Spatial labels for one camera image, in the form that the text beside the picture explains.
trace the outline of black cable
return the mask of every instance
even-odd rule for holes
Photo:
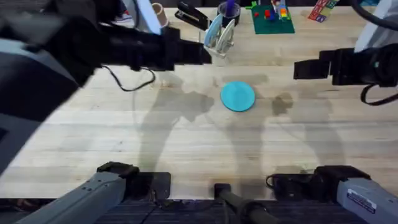
[[[268,182],[268,180],[269,179],[271,179],[271,178],[274,178],[274,175],[272,174],[272,175],[269,175],[269,176],[267,176],[267,178],[266,178],[266,185],[267,185],[267,187],[268,188],[270,188],[270,189],[274,189],[274,186],[272,186],[271,184],[269,184],[269,182]]]
[[[389,96],[389,97],[387,97],[387,98],[385,98],[383,100],[368,102],[366,100],[366,95],[368,94],[369,90],[371,88],[373,88],[374,86],[376,86],[376,85],[377,84],[370,84],[367,87],[363,88],[363,90],[361,92],[361,101],[362,101],[362,103],[365,103],[365,104],[370,105],[370,106],[381,106],[381,105],[385,105],[385,104],[391,103],[391,102],[393,102],[395,100],[398,100],[398,93],[397,93],[397,94]]]
[[[147,82],[144,82],[143,84],[141,84],[141,85],[139,85],[138,87],[135,87],[135,88],[133,88],[133,89],[126,89],[126,88],[124,88],[124,87],[122,86],[122,83],[120,82],[120,80],[118,79],[118,77],[112,72],[112,70],[111,70],[108,66],[103,65],[103,68],[108,69],[108,71],[109,71],[110,74],[113,76],[113,78],[115,79],[115,81],[116,81],[116,83],[118,84],[118,86],[120,87],[120,89],[122,89],[123,91],[126,91],[126,92],[139,90],[139,89],[141,89],[141,88],[143,88],[143,87],[145,87],[145,86],[147,86],[147,85],[149,85],[149,84],[155,82],[155,80],[156,80],[155,73],[154,73],[151,69],[149,69],[149,68],[141,68],[141,69],[150,71],[151,74],[152,74],[152,79],[149,80],[149,81],[147,81]]]
[[[133,2],[134,2],[135,10],[136,10],[136,19],[134,20],[134,26],[132,28],[135,29],[139,25],[139,8],[138,8],[137,0],[133,0]]]
[[[380,19],[377,16],[371,14],[370,12],[366,11],[360,4],[360,0],[349,0],[351,7],[354,9],[358,15],[360,15],[363,19],[383,28],[387,28],[390,30],[398,31],[398,23],[388,21],[385,19]]]
[[[228,214],[228,207],[226,205],[226,201],[223,201],[223,209],[224,209],[224,224],[229,224],[229,214]]]
[[[153,209],[147,213],[147,215],[141,220],[141,222],[140,222],[139,224],[144,224],[145,221],[150,217],[150,215],[151,215],[157,208],[158,208],[157,206],[154,206]]]

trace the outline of green lego baseplate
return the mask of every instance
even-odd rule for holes
[[[256,34],[294,34],[294,26],[289,9],[287,8],[289,14],[287,19],[279,19],[279,16],[275,14],[275,19],[271,21],[264,18],[265,10],[271,10],[271,8],[271,5],[260,5],[254,6],[251,9],[251,16],[253,18],[254,31]]]

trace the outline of wooden table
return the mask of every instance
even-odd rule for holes
[[[216,182],[245,197],[270,198],[264,179],[275,172],[349,164],[398,194],[398,103],[362,104],[362,87],[331,80],[293,80],[293,63],[320,50],[352,47],[365,22],[349,7],[330,20],[307,19],[311,7],[291,7],[296,34],[255,35],[243,10],[235,46],[215,65],[178,66],[157,81],[125,93],[105,70],[55,112],[26,144],[0,180],[0,197],[60,197],[108,161],[172,174],[172,198],[211,198]],[[198,30],[174,18],[182,36]],[[215,16],[215,9],[203,9]],[[150,78],[113,67],[126,86]],[[254,108],[227,110],[225,83],[256,90]],[[395,90],[375,90],[382,98]]]

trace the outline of teal round disc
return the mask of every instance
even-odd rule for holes
[[[253,106],[254,100],[253,88],[241,81],[230,82],[221,90],[221,101],[232,111],[246,111]]]

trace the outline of blue plate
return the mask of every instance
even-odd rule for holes
[[[241,81],[230,82],[221,90],[221,101],[232,111],[242,112],[250,109],[255,99],[253,88]]]
[[[217,35],[218,30],[220,29],[221,23],[223,22],[223,15],[219,14],[213,22],[211,22],[209,28],[206,31],[205,39],[203,41],[203,44],[207,47],[210,46],[210,41],[211,39]]]

